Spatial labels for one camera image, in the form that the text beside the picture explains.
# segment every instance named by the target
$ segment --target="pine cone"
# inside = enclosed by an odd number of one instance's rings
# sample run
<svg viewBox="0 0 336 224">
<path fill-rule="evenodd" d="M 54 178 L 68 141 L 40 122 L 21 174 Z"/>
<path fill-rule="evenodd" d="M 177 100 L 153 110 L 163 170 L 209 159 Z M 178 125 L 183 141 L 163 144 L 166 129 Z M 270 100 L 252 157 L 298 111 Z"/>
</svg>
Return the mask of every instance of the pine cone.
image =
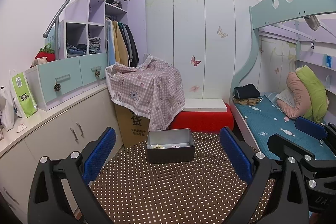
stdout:
<svg viewBox="0 0 336 224">
<path fill-rule="evenodd" d="M 54 85 L 54 90 L 55 90 L 56 92 L 59 92 L 59 91 L 61 90 L 61 85 L 60 85 L 60 84 L 55 84 L 55 85 Z"/>
</svg>

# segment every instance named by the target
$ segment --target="brown polka dot tablecloth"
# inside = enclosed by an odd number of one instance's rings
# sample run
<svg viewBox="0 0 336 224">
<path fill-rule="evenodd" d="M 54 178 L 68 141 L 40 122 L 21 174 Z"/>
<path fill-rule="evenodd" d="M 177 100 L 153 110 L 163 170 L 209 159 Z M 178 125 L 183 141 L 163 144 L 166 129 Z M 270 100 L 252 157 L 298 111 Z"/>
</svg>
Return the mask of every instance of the brown polka dot tablecloth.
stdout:
<svg viewBox="0 0 336 224">
<path fill-rule="evenodd" d="M 128 148 L 99 173 L 91 190 L 114 223 L 222 223 L 246 184 L 235 173 L 219 135 L 193 133 L 191 162 L 149 164 L 146 142 Z M 251 221 L 267 204 L 273 180 Z"/>
</svg>

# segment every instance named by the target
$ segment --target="white cabinet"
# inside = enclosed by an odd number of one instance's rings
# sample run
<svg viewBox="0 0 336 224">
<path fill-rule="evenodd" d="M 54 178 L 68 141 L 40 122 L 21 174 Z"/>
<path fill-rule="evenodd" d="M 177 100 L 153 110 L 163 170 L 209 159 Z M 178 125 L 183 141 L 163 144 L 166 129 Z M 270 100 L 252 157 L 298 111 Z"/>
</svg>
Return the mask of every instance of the white cabinet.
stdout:
<svg viewBox="0 0 336 224">
<path fill-rule="evenodd" d="M 43 156 L 51 160 L 64 159 L 85 147 L 78 132 L 74 132 L 70 110 L 67 110 L 28 135 L 25 142 L 37 161 Z"/>
<path fill-rule="evenodd" d="M 28 199 L 37 161 L 24 141 L 0 159 L 0 191 L 22 223 L 27 223 Z"/>
<path fill-rule="evenodd" d="M 28 198 L 37 163 L 43 156 L 66 158 L 97 140 L 107 127 L 116 132 L 116 142 L 108 160 L 123 145 L 114 104 L 104 89 L 44 123 L 0 158 L 0 192 L 17 217 L 27 223 Z M 62 180 L 70 207 L 77 204 L 67 180 Z"/>
</svg>

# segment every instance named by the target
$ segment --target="red knitted item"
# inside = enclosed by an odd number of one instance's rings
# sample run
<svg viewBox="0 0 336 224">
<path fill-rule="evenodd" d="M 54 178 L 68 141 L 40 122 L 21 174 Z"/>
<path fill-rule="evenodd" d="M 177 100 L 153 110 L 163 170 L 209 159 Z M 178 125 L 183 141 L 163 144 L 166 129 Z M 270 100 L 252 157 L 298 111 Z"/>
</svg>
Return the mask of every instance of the red knitted item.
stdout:
<svg viewBox="0 0 336 224">
<path fill-rule="evenodd" d="M 223 127 L 233 129 L 235 122 L 228 104 L 227 112 L 189 112 L 176 115 L 169 129 L 190 128 L 193 132 L 219 133 Z"/>
</svg>

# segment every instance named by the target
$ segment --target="butterfly decal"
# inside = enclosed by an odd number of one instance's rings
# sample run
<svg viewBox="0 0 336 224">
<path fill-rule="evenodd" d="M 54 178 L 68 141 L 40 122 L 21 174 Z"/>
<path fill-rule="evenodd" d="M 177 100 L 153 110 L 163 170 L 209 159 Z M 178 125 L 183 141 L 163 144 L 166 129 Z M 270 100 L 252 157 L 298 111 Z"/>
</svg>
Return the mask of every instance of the butterfly decal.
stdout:
<svg viewBox="0 0 336 224">
<path fill-rule="evenodd" d="M 227 36 L 228 36 L 227 33 L 223 33 L 223 31 L 222 31 L 222 27 L 221 27 L 221 26 L 219 26 L 218 31 L 217 31 L 217 34 L 218 34 L 221 38 L 224 38 L 224 37 L 227 37 Z"/>
<path fill-rule="evenodd" d="M 195 61 L 195 55 L 193 55 L 193 58 L 191 58 L 190 63 L 194 64 L 194 66 L 197 66 L 200 63 L 200 61 Z"/>
</svg>

